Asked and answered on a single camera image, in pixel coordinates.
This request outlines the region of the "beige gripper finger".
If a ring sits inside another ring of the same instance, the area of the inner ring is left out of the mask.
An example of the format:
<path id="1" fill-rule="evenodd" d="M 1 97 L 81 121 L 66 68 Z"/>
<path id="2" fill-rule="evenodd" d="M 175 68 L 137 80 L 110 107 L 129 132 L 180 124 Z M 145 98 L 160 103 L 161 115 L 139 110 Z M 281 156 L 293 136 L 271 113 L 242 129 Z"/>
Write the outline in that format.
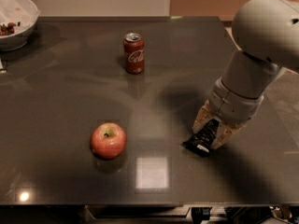
<path id="1" fill-rule="evenodd" d="M 234 135 L 245 127 L 243 123 L 229 124 L 217 119 L 213 119 L 213 126 L 216 129 L 215 138 L 210 145 L 210 148 L 213 150 L 226 144 Z"/>
<path id="2" fill-rule="evenodd" d="M 192 131 L 194 133 L 198 133 L 213 118 L 214 112 L 210 108 L 209 101 L 206 100 L 205 104 L 199 109 L 197 113 L 192 126 Z"/>

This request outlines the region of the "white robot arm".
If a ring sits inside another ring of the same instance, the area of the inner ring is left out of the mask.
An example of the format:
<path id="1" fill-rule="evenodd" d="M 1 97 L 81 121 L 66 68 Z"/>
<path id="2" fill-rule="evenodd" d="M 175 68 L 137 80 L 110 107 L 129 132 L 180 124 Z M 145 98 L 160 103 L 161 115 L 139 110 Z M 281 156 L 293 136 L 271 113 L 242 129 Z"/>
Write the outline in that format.
<path id="1" fill-rule="evenodd" d="M 255 116 L 266 88 L 284 69 L 299 67 L 299 3 L 250 0 L 235 14 L 235 51 L 193 123 L 186 144 L 208 153 Z"/>

